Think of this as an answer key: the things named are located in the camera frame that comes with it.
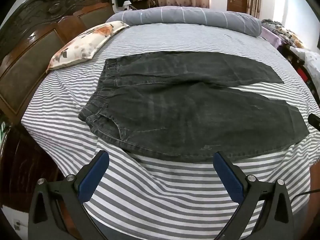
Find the dark grey denim pants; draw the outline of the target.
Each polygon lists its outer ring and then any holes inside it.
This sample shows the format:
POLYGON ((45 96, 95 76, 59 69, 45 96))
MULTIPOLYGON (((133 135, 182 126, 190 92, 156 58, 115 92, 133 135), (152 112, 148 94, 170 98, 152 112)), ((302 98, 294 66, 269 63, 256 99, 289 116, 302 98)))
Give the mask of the dark grey denim pants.
POLYGON ((79 113, 105 142, 145 157, 205 162, 283 150, 309 135, 284 100, 238 90, 281 78, 268 65, 210 52, 156 52, 108 59, 79 113))

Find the white dotted cloth cover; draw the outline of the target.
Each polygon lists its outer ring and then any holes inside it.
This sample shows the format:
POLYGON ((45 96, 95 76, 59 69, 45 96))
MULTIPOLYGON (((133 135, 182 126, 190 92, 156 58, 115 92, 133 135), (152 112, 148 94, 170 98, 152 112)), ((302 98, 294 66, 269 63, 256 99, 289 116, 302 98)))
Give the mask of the white dotted cloth cover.
POLYGON ((317 93, 319 94, 319 53, 303 48, 295 48, 292 46, 290 47, 290 50, 304 61, 304 67, 311 76, 313 84, 315 85, 317 93))

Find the dark wooden low cabinet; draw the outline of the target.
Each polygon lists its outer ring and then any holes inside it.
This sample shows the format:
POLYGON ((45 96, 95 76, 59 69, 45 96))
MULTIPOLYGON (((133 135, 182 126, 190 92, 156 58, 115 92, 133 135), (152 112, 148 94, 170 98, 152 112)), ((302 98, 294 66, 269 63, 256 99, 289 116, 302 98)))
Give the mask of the dark wooden low cabinet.
POLYGON ((311 79, 311 76, 307 72, 307 70, 304 67, 304 61, 301 60, 298 56, 296 56, 291 50, 288 44, 283 44, 278 47, 278 51, 291 63, 293 68, 296 70, 296 72, 299 74, 299 76, 303 79, 305 84, 308 86, 308 88, 311 90, 311 93, 313 94, 314 98, 316 99, 316 102, 319 103, 319 94, 317 93, 316 87, 313 84, 313 81, 311 79))

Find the pile of clothes on bench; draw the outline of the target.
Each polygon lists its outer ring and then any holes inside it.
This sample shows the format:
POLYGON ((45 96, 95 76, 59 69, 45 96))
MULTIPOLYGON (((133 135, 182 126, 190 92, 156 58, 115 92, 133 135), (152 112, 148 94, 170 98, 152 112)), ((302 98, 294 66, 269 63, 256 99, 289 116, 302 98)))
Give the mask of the pile of clothes on bench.
POLYGON ((304 48, 302 41, 291 30, 285 28, 280 22, 271 19, 262 20, 262 26, 278 36, 284 43, 296 48, 304 48))

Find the rolled grey checked duvet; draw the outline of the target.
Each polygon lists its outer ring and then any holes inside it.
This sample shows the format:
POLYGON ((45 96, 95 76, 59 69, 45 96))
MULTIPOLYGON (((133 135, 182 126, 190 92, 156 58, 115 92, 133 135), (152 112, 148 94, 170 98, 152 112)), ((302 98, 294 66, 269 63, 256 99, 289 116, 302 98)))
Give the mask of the rolled grey checked duvet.
POLYGON ((154 23, 185 23, 218 27, 258 37, 262 32, 261 20, 233 11, 215 11, 199 7, 165 6, 143 10, 126 10, 112 15, 107 22, 122 21, 130 26, 154 23))

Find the floral cream pillow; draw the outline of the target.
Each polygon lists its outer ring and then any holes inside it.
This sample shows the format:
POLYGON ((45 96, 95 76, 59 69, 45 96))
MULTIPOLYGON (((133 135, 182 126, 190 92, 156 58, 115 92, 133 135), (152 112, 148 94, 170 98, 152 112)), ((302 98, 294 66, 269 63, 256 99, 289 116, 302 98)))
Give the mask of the floral cream pillow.
POLYGON ((71 67, 93 59, 94 55, 110 38, 128 27, 129 25, 122 21, 112 21, 84 31, 53 55, 46 72, 71 67))

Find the dark carved wooden headboard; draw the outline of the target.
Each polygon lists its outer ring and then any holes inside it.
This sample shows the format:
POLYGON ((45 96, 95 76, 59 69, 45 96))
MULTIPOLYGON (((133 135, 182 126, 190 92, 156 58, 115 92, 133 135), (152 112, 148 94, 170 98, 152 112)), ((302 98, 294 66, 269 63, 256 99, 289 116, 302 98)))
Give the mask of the dark carved wooden headboard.
POLYGON ((26 0, 1 27, 1 111, 17 124, 52 56, 114 14, 112 0, 26 0))

